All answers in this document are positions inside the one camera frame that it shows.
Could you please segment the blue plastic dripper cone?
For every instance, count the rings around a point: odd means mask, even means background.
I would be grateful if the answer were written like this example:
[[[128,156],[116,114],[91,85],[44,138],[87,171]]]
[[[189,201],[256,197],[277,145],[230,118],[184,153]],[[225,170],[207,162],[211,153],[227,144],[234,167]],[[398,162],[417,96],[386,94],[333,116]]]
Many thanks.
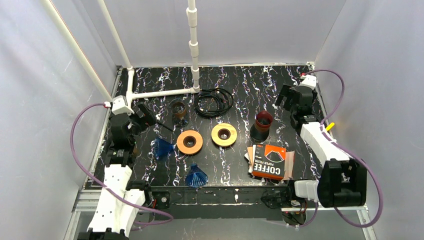
[[[154,141],[154,153],[157,160],[166,158],[175,149],[175,145],[160,137],[156,137]]]

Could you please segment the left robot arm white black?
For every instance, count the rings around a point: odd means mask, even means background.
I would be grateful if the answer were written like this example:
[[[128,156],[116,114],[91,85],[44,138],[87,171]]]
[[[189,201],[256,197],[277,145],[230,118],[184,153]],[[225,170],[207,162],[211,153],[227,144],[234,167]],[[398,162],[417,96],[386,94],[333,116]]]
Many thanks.
[[[93,180],[102,187],[94,216],[79,240],[127,240],[139,207],[149,199],[145,181],[131,181],[135,160],[134,124],[130,116],[116,110],[110,118],[111,144],[107,149],[104,178]]]

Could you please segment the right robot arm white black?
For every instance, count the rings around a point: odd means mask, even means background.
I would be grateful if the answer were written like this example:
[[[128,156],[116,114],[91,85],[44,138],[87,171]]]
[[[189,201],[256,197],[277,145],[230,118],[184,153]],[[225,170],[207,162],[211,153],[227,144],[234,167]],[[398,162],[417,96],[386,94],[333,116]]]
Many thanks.
[[[319,180],[290,180],[289,197],[319,202],[325,208],[363,206],[367,196],[367,170],[337,148],[313,113],[316,90],[284,85],[275,102],[290,113],[290,124],[314,152],[322,166]]]

